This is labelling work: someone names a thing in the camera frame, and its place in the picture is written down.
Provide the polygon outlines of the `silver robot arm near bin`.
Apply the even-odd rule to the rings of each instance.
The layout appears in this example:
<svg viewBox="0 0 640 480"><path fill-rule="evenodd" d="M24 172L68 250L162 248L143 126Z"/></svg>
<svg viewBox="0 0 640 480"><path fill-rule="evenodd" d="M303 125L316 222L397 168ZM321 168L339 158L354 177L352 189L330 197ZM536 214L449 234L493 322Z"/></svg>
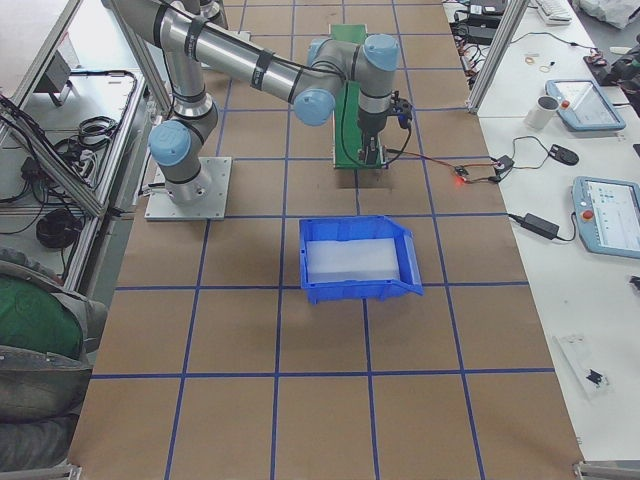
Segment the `silver robot arm near bin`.
<svg viewBox="0 0 640 480"><path fill-rule="evenodd" d="M204 65L291 104L296 117L308 126L320 126L330 118L346 83L359 84L359 158L372 165L382 155L379 135L393 113L392 85L399 56L394 37L370 35L361 43L320 39L311 44L307 64L300 65L179 1L114 1L111 8L135 34L159 48L166 60L174 111L151 132L148 146L173 204L196 204L209 196L213 184L199 157L218 122L216 104L203 78Z"/></svg>

